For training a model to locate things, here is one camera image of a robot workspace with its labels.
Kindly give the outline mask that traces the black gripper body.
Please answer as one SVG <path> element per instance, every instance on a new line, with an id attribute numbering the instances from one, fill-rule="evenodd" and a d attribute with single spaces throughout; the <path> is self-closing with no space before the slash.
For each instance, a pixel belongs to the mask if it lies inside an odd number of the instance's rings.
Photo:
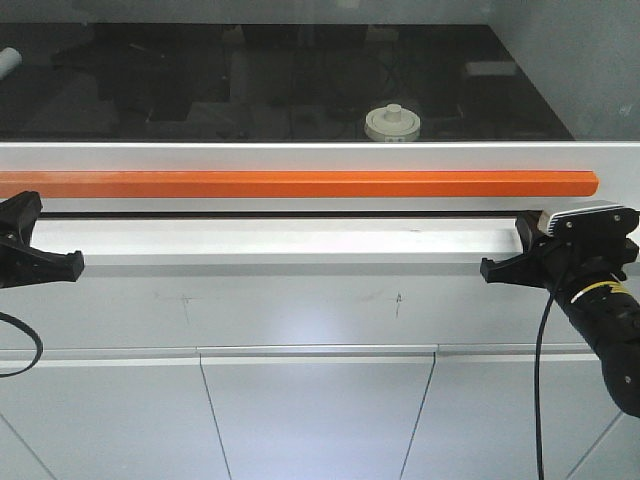
<path id="1" fill-rule="evenodd" d="M 558 240 L 545 237 L 531 249 L 539 263 L 543 279 L 560 281 L 559 291 L 567 300 L 577 300 L 586 293 L 609 288 L 611 294 L 630 295 L 622 284 L 623 271 L 639 255 L 639 246 L 629 238 L 595 238 Z"/>

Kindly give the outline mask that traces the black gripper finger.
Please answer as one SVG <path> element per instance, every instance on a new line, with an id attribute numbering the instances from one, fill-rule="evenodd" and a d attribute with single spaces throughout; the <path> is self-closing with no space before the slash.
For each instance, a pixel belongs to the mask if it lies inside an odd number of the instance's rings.
<path id="1" fill-rule="evenodd" d="M 1 236 L 29 245 L 42 208 L 40 194 L 35 191 L 24 191 L 3 201 Z"/>
<path id="2" fill-rule="evenodd" d="M 550 290 L 560 277 L 560 260 L 558 256 L 543 255 L 539 251 L 522 253 L 502 261 L 483 258 L 480 274 L 487 283 Z"/>
<path id="3" fill-rule="evenodd" d="M 80 251 L 57 254 L 1 240 L 1 288 L 75 282 L 83 270 L 84 257 Z"/>
<path id="4" fill-rule="evenodd" d="M 538 226 L 541 214 L 538 210 L 526 210 L 517 214 L 515 227 L 523 249 L 533 249 L 546 239 L 546 234 Z"/>

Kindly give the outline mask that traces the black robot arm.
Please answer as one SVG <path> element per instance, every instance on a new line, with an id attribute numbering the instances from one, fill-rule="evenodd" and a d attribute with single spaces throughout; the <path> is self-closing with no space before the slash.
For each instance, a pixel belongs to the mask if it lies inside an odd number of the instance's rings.
<path id="1" fill-rule="evenodd" d="M 639 303 L 625 288 L 625 265 L 636 261 L 629 235 L 636 210 L 621 205 L 550 214 L 524 211 L 515 227 L 522 252 L 483 259 L 488 283 L 543 288 L 601 362 L 605 386 L 617 407 L 639 414 Z"/>

